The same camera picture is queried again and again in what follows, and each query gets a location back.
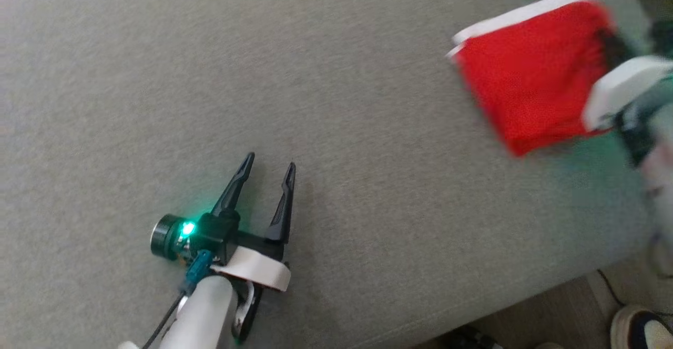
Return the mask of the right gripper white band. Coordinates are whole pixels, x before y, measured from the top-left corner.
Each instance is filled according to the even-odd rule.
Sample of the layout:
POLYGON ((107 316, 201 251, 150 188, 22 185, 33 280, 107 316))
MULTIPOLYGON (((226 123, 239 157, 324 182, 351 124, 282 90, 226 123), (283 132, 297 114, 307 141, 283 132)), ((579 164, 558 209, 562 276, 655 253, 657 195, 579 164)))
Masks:
POLYGON ((650 121, 673 106, 673 60, 658 55, 636 57, 620 32, 596 31, 596 66, 611 70, 594 83, 582 110, 582 124, 589 132, 615 128, 640 167, 658 141, 650 121))

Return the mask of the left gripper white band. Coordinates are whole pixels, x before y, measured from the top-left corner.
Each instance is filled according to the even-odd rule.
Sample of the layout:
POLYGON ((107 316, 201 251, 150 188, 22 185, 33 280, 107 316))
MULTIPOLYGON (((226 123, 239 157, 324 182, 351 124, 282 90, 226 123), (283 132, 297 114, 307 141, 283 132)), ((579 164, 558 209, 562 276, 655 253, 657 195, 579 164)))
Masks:
POLYGON ((255 153, 247 153, 210 213, 197 221, 167 214, 154 227, 151 252, 187 265, 178 298, 152 335, 162 346, 242 344, 264 290, 288 289, 291 272, 281 249, 289 242, 296 166, 291 162, 284 174, 283 194, 263 239, 239 230, 236 210, 254 160, 255 153))

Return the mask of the red basketball jersey white trim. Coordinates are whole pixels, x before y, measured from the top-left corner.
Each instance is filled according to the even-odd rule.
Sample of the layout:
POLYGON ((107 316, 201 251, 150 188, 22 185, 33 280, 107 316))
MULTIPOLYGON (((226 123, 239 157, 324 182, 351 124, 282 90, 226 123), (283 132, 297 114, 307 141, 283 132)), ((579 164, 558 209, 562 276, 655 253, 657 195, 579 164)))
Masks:
POLYGON ((616 32, 600 0, 538 0, 471 24, 447 57, 512 155, 589 137, 582 115, 616 32))

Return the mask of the large grey sofa seat cushion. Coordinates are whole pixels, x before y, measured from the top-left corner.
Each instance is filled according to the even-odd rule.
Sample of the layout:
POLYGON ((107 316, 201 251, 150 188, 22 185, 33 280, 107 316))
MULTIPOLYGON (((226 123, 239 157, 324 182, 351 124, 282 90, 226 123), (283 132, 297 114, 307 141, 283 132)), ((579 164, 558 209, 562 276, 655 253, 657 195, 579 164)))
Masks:
MULTIPOLYGON (((0 0, 0 348, 142 342, 182 270, 164 213, 269 225, 297 167, 288 292, 247 347, 406 347, 647 242, 605 135, 515 158, 446 59, 534 0, 0 0)), ((643 47, 637 0, 603 0, 643 47)))

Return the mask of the white and dark shoe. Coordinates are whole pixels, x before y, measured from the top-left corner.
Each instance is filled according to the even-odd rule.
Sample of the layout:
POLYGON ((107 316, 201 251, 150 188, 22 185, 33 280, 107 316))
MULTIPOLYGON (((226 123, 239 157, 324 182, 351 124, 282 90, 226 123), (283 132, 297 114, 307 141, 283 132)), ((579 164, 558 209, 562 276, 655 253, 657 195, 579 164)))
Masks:
POLYGON ((653 311, 628 305, 613 317, 610 349, 673 349, 673 329, 653 311))

